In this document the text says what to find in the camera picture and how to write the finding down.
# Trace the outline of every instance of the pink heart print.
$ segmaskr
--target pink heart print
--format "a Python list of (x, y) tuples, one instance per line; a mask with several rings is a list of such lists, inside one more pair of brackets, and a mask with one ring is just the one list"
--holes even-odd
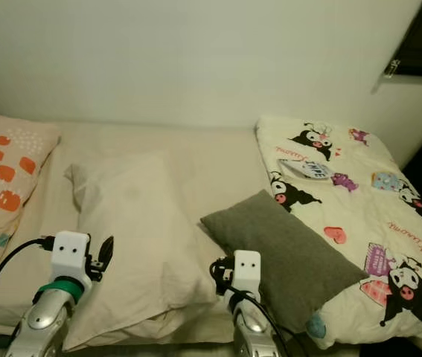
[(346, 242), (346, 233), (341, 227), (325, 227), (325, 234), (335, 241), (336, 244), (344, 244)]

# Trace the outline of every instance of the cartoon print blanket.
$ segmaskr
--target cartoon print blanket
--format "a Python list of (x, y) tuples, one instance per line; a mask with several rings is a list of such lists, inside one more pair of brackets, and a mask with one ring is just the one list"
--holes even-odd
[(328, 348), (422, 338), (422, 198), (384, 144), (282, 118), (260, 119), (257, 138), (275, 200), (370, 275), (314, 314), (312, 339)]

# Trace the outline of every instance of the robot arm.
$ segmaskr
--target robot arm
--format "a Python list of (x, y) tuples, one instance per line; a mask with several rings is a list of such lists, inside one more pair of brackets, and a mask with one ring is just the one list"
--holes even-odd
[(62, 231), (49, 238), (54, 241), (51, 282), (39, 289), (33, 306), (22, 316), (7, 357), (60, 354), (75, 306), (92, 289), (92, 281), (101, 280), (112, 258), (113, 237), (102, 244), (95, 261), (89, 254), (88, 234)]
[[(224, 282), (260, 303), (260, 254), (256, 251), (235, 251), (234, 259), (223, 258), (213, 264), (217, 275)], [(242, 299), (230, 289), (217, 287), (224, 294), (224, 301), (234, 316), (234, 351), (242, 357), (279, 357), (267, 317), (251, 301)]]

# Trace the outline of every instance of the gray cushion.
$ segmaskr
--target gray cushion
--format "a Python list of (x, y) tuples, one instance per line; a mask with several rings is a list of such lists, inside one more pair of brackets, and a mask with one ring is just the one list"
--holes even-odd
[(263, 302), (294, 332), (305, 331), (326, 301), (368, 277), (265, 190), (201, 221), (228, 255), (260, 252)]

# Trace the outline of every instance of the white bed sheet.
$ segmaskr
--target white bed sheet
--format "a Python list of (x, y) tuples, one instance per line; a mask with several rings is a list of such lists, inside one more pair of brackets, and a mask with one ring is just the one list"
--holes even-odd
[[(63, 176), (72, 162), (125, 152), (167, 150), (173, 176), (181, 186), (183, 206), (207, 269), (220, 248), (197, 225), (199, 218), (269, 188), (254, 133), (250, 129), (188, 129), (93, 123), (57, 123), (62, 139), (42, 168), (39, 183), (25, 207), (21, 224), (6, 254), (40, 234), (77, 228), (71, 182)], [(10, 334), (30, 306), (38, 287), (48, 281), (50, 253), (28, 248), (0, 276), (0, 333)], [(93, 338), (85, 345), (228, 342), (230, 315), (221, 303), (172, 310), (138, 325)]]

